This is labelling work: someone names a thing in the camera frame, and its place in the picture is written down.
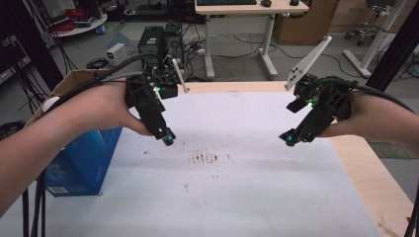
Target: gray floor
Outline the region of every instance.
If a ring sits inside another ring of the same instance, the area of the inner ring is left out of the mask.
[[[62,39],[62,44],[69,58],[74,62],[77,68],[86,68],[86,64],[93,58],[106,57],[106,50],[117,42],[123,42],[127,46],[128,51],[135,51],[138,40],[146,26],[164,26],[165,23],[140,23],[127,21],[124,24],[107,23],[107,32],[98,36],[94,31]],[[197,32],[190,28],[185,36],[184,41],[203,39],[205,37],[204,26],[197,26]],[[331,35],[333,40],[329,43],[309,73],[316,76],[339,76],[346,80],[358,80],[360,84],[365,84],[366,79],[360,77],[358,71],[347,60],[342,53],[343,49],[350,49],[360,60],[362,60],[368,49],[365,46],[356,46],[356,39],[346,40],[344,34]],[[227,58],[226,56],[238,56],[254,51],[261,40],[262,35],[222,35],[211,36],[213,64],[215,69],[215,79],[213,81],[266,81],[268,74],[264,65],[259,60],[257,54],[252,54],[239,58]],[[314,49],[314,45],[277,45],[275,40],[272,44],[277,48],[271,48],[271,59],[276,66],[279,76],[274,80],[285,81],[288,78],[289,69],[299,63],[301,57]],[[63,63],[61,52],[57,48],[50,50],[62,74],[66,74],[66,68]],[[204,59],[196,56],[192,60],[194,67],[194,76],[206,79],[204,69]],[[370,69],[376,67],[377,61],[374,59],[370,64]],[[39,78],[37,71],[29,67]],[[140,70],[140,64],[134,63],[125,69],[126,71]],[[403,74],[402,78],[409,77],[409,74]],[[406,80],[396,80],[390,84],[386,92],[409,106],[413,111],[419,113],[419,80],[418,78],[410,78]],[[0,124],[9,121],[23,120],[26,121],[31,117],[28,106],[25,106],[27,100],[26,95],[16,80],[11,79],[0,85]],[[418,159],[381,159],[388,171],[393,175],[398,184],[403,188],[411,200],[414,200],[416,186],[418,181],[419,160]]]

